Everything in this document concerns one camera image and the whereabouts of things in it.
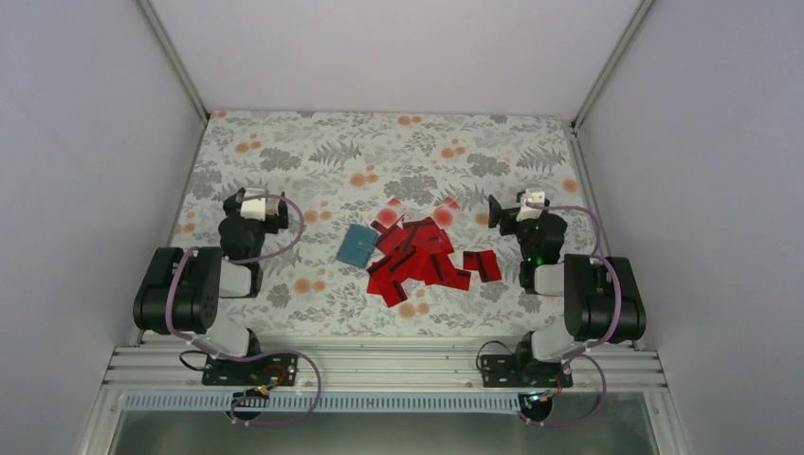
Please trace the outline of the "teal card holder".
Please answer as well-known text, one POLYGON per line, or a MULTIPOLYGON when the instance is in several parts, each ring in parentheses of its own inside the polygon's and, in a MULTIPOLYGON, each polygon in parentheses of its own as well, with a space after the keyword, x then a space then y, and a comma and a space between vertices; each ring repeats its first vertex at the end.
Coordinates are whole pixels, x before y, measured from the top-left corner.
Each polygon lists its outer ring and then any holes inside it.
POLYGON ((355 266, 366 268, 375 250, 379 233, 371 227, 351 224, 336 254, 336 260, 355 266))

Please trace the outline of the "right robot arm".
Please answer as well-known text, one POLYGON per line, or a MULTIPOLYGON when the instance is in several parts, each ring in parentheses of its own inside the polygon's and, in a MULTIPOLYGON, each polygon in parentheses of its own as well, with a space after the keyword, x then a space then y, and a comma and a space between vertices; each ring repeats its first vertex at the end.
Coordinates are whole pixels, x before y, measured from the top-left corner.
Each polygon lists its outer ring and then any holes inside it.
POLYGON ((597 217, 581 206, 553 206, 542 191, 522 191, 518 206, 506 209, 488 198, 488 225, 502 236, 515 236, 521 251, 519 281, 530 295, 558 297, 563 319, 523 339, 513 364, 516 378, 536 386, 550 364, 566 366, 593 347, 640 339, 647 314, 630 260, 606 256, 597 217), (594 246, 588 254, 565 253, 568 224, 562 213, 589 217, 594 246))

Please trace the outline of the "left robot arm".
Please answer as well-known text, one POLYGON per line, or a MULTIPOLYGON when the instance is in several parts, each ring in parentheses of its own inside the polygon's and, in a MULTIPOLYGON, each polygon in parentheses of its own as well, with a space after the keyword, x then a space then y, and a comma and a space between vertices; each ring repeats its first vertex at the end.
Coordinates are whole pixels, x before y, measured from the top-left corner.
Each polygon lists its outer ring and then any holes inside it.
POLYGON ((241 188, 223 203, 218 246, 160 247, 146 270, 133 303, 141 331, 174 336, 213 359, 242 384, 263 373, 264 358, 256 334, 221 315, 220 300, 253 299, 262 290, 265 238, 289 226, 295 207, 284 194, 241 188))

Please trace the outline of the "white red-circle card right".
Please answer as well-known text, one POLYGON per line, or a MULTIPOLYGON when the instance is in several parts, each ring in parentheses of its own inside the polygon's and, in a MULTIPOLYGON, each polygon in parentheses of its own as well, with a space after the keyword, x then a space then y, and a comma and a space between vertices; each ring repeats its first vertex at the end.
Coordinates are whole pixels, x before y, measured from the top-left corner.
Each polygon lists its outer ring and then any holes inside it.
POLYGON ((433 211, 431 218, 440 228, 447 228, 458 221, 462 215, 460 205, 452 197, 447 197, 433 211))

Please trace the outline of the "white red-circle card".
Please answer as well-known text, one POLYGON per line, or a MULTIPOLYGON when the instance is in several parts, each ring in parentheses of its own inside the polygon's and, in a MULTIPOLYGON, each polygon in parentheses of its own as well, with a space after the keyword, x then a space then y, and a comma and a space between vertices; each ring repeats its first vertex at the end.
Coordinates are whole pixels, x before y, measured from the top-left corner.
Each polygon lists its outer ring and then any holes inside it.
POLYGON ((433 211, 431 218, 440 228, 447 228, 458 221, 462 215, 460 205, 452 197, 447 197, 433 211))
POLYGON ((389 228, 404 217, 406 210, 400 200, 393 198, 379 211, 375 220, 384 228, 389 228))

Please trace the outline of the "red card far right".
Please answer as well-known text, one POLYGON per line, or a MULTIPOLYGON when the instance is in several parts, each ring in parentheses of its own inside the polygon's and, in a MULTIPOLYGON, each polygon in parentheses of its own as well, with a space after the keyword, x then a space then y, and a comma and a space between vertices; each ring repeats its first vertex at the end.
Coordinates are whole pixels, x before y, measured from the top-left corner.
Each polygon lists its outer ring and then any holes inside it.
POLYGON ((502 272, 493 250, 465 251, 463 258, 464 269, 477 272, 481 282, 496 282, 502 279, 502 272))

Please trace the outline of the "red card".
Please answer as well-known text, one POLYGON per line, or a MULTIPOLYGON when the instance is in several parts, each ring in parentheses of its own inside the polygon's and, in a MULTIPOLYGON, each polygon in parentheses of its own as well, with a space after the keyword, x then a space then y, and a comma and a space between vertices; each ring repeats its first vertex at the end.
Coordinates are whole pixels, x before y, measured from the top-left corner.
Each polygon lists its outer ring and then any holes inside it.
POLYGON ((389 308, 409 298, 404 286, 397 281, 383 282, 379 285, 379 292, 386 306, 389 308))
POLYGON ((493 250, 465 251, 463 258, 464 269, 477 272, 481 282, 496 282, 502 279, 502 272, 493 250))

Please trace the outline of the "pile of red cards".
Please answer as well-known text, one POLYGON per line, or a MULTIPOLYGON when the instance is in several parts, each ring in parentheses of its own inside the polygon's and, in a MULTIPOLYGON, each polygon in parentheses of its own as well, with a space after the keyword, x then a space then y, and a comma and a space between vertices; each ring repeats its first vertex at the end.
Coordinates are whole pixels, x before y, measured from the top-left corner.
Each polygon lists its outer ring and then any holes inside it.
POLYGON ((374 221, 371 227, 379 233, 375 248, 383 257, 367 268, 368 293, 381 296, 379 285, 383 282, 397 281, 404 286, 408 280, 463 291, 469 289, 470 272, 454 265, 450 259, 454 252, 451 241, 432 218, 391 227, 374 221))

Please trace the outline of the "white red-circle card left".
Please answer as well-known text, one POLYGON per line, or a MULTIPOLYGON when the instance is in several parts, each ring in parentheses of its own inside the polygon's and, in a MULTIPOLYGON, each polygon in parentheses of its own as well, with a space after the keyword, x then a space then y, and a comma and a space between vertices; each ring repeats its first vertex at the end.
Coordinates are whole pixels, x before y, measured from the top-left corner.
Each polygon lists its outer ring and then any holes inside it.
POLYGON ((384 228, 389 228, 404 217, 406 210, 400 200, 393 198, 379 211, 375 220, 384 228))

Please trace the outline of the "red card front bottom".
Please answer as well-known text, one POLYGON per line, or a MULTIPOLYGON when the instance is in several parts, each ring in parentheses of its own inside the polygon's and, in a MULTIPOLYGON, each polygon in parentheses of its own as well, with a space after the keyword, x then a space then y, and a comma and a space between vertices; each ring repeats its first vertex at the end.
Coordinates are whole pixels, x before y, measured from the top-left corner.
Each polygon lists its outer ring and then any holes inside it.
POLYGON ((409 298, 404 286, 397 281, 383 282, 379 285, 379 292, 386 306, 389 308, 409 298))

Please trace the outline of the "floral table mat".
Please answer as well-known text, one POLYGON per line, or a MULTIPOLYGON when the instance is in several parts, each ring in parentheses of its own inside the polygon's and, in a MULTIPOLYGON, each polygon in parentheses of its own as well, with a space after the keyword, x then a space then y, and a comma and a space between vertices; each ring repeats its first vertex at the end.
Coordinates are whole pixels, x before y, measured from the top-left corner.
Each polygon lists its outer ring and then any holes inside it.
POLYGON ((569 138, 557 118, 216 111, 210 115, 174 228, 174 246, 217 246, 224 201, 241 188, 292 200, 290 226, 267 235, 258 297, 224 314, 273 336, 507 337, 563 316, 559 299, 520 286, 514 236, 488 226, 488 201, 516 206, 538 189, 567 221, 563 251, 588 253, 594 230, 569 138), (450 260, 491 251, 501 277, 467 290, 403 285, 389 306, 369 274, 337 259, 350 227, 421 218, 447 235, 450 260))

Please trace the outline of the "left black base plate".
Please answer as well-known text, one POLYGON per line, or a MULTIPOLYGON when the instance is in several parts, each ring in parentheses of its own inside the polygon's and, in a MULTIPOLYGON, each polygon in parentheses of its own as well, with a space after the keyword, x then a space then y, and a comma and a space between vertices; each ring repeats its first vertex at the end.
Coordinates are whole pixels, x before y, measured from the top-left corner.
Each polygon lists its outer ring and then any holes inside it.
POLYGON ((295 385, 298 361, 299 357, 292 354, 271 355, 251 362, 208 357, 201 382, 218 387, 291 387, 295 385))

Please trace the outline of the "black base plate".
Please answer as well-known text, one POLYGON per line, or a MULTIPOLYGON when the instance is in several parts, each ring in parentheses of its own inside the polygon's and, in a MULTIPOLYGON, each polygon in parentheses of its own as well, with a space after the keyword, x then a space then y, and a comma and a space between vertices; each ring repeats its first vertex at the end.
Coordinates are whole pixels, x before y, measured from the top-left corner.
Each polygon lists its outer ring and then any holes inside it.
POLYGON ((572 375, 559 363, 520 360, 514 355, 481 355, 478 365, 486 388, 549 389, 574 385, 572 375))
POLYGON ((201 382, 218 387, 291 387, 295 385, 298 361, 299 357, 292 354, 271 355, 251 362, 208 357, 201 382))

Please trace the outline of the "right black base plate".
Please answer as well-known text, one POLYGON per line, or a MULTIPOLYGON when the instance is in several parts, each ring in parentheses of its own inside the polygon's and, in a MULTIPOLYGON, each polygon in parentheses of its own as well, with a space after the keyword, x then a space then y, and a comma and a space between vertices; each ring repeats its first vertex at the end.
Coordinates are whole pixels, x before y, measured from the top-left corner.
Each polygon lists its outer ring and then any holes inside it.
POLYGON ((514 355, 481 355, 478 365, 486 388, 549 389, 574 385, 572 375, 559 363, 520 360, 514 355))

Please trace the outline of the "aluminium rail frame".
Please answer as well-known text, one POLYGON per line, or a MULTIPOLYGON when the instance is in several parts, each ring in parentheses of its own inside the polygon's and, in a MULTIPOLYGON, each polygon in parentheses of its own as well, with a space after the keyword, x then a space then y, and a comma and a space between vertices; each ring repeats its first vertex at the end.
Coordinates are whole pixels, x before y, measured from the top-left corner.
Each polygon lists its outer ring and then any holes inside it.
MULTIPOLYGON (((300 352, 294 391, 314 391, 318 369, 325 391, 481 392, 478 354, 505 354, 513 337, 271 337, 266 348, 300 352)), ((181 352, 181 340, 146 334, 114 349, 102 383, 110 389, 189 389, 202 386, 203 355, 181 352)), ((572 392, 660 391, 667 387, 659 356, 629 343, 592 349, 571 364, 572 392)))

